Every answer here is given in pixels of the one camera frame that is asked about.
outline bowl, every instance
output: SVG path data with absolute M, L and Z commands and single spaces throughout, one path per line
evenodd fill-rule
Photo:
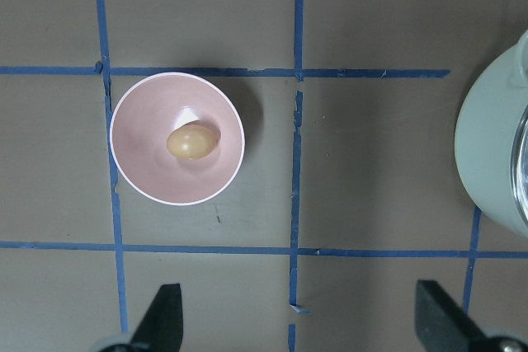
M 217 144 L 205 157 L 175 157 L 167 138 L 191 124 L 207 128 Z M 192 205 L 225 190 L 244 154 L 240 117 L 228 97 L 203 78 L 160 73 L 134 84 L 111 119 L 110 145 L 121 175 L 162 204 Z

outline gray surface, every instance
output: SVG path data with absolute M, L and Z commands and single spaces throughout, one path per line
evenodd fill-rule
M 524 32 L 525 2 L 305 0 L 304 66 L 472 70 Z
M 0 349 L 88 351 L 119 332 L 114 253 L 2 250 Z
M 113 242 L 99 77 L 0 76 L 0 240 Z
M 299 351 L 422 350 L 414 335 L 417 279 L 436 279 L 461 303 L 465 260 L 299 259 Z
M 93 66 L 95 0 L 2 0 L 0 65 Z
M 468 249 L 474 205 L 453 154 L 463 89 L 456 76 L 304 82 L 300 245 Z
M 528 251 L 528 240 L 483 214 L 478 240 L 480 251 Z
M 141 77 L 114 77 L 113 101 Z M 210 79 L 236 105 L 247 140 L 232 184 L 200 205 L 147 199 L 120 177 L 117 188 L 127 243 L 200 246 L 290 244 L 294 79 Z
M 127 253 L 130 325 L 160 282 L 180 282 L 181 352 L 285 350 L 291 308 L 287 256 Z
M 469 314 L 484 329 L 528 339 L 526 282 L 526 260 L 479 260 Z
M 294 0 L 106 0 L 111 64 L 292 68 Z M 94 0 L 2 0 L 0 66 L 91 66 Z M 485 66 L 528 27 L 526 0 L 304 0 L 306 68 L 450 68 L 441 80 L 213 78 L 247 130 L 215 199 L 174 208 L 120 179 L 125 243 L 289 246 L 295 91 L 304 91 L 299 244 L 469 248 L 473 204 L 453 158 L 456 116 Z M 114 101 L 141 77 L 112 76 Z M 0 241 L 110 243 L 101 77 L 0 76 Z M 526 251 L 485 217 L 479 250 Z M 182 282 L 185 351 L 420 350 L 417 278 L 456 301 L 466 259 L 125 253 L 130 329 L 158 286 Z M 87 350 L 119 331 L 113 252 L 0 250 L 0 349 Z M 477 260 L 470 312 L 528 333 L 526 260 Z
M 106 0 L 113 66 L 292 68 L 294 0 Z

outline brown egg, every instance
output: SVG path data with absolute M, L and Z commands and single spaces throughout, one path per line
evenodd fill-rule
M 198 124 L 185 124 L 167 138 L 167 150 L 176 158 L 197 160 L 213 151 L 218 139 L 213 131 Z

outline bolt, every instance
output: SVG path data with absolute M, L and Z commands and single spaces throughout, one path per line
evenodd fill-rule
M 522 345 L 515 340 L 502 340 L 498 347 L 502 352 L 522 352 Z

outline blue tape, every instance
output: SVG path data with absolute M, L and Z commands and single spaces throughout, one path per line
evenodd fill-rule
M 180 72 L 202 77 L 444 78 L 449 69 L 281 69 L 245 68 L 112 68 L 116 76 L 151 76 Z
M 269 256 L 288 256 L 292 254 L 292 249 L 289 247 L 123 245 L 123 249 L 125 251 L 144 251 L 150 253 L 210 253 Z
M 304 77 L 320 78 L 444 78 L 449 69 L 304 69 Z
M 99 45 L 101 46 L 101 61 L 103 70 L 110 72 L 110 50 L 108 47 L 108 29 L 106 27 L 106 6 L 105 0 L 96 0 L 97 4 L 97 24 L 99 27 Z
M 312 315 L 312 313 L 311 313 L 308 309 L 306 309 L 306 308 L 302 308 L 302 307 L 300 307 L 300 306 L 298 306 L 298 305 L 290 304 L 290 307 L 292 307 L 292 309 L 293 309 L 295 312 L 297 312 L 297 313 L 299 313 L 299 314 L 301 314 L 301 315 L 307 315 L 307 316 L 311 316 L 311 315 Z
M 291 230 L 290 230 L 290 305 L 297 306 L 297 249 L 299 247 L 299 207 L 300 207 L 300 158 L 301 136 L 300 127 L 303 124 L 303 93 L 295 95 L 294 111 L 294 143 L 293 168 L 291 177 Z
M 295 0 L 294 17 L 294 61 L 295 76 L 303 81 L 303 21 L 304 21 L 304 0 Z
M 479 251 L 478 259 L 528 259 L 528 251 Z
M 298 249 L 300 256 L 332 257 L 393 257 L 393 258 L 467 258 L 467 251 L 411 251 L 411 250 L 359 250 L 359 249 Z
M 99 74 L 89 66 L 0 66 L 0 74 L 52 74 L 64 76 L 91 76 Z
M 112 68 L 116 76 L 151 76 L 158 73 L 180 72 L 203 77 L 294 77 L 292 69 L 269 68 L 250 70 L 246 68 Z
M 288 326 L 288 351 L 295 352 L 295 324 L 290 324 Z
M 116 192 L 118 171 L 117 165 L 110 149 L 110 124 L 112 118 L 111 110 L 111 66 L 110 50 L 108 45 L 108 30 L 106 27 L 106 7 L 105 0 L 96 0 L 97 3 L 97 24 L 99 27 L 99 45 L 101 46 L 101 67 L 103 84 L 105 87 L 105 114 L 106 114 L 106 137 L 108 145 L 108 162 L 110 168 L 110 188 L 112 205 L 112 222 L 114 227 L 115 243 L 115 272 L 117 277 L 117 293 L 119 296 L 120 324 L 121 331 L 128 332 L 128 312 L 126 307 L 126 285 L 125 285 L 125 258 L 123 253 L 123 236 L 121 230 L 121 213 L 119 195 Z
M 96 64 L 94 65 L 94 67 L 93 67 L 93 70 L 95 71 L 95 73 L 101 74 L 102 73 L 102 62 L 101 61 L 97 61 Z
M 476 262 L 476 252 L 479 248 L 479 225 L 480 225 L 480 216 L 482 212 L 478 206 L 475 206 L 473 212 L 473 224 L 471 226 L 471 242 L 469 244 L 469 259 L 468 259 L 468 268 L 465 274 L 464 282 L 464 296 L 462 297 L 462 309 L 464 312 L 468 312 L 469 303 L 471 301 L 471 289 L 473 286 L 473 274 Z
M 290 256 L 290 266 L 292 266 L 291 261 L 295 259 L 295 265 L 297 265 L 297 255 L 293 254 Z M 297 305 L 297 267 L 291 267 L 290 270 L 290 305 Z
M 2 249 L 37 249 L 56 251 L 114 251 L 114 245 L 109 243 L 80 242 L 14 242 L 0 241 Z

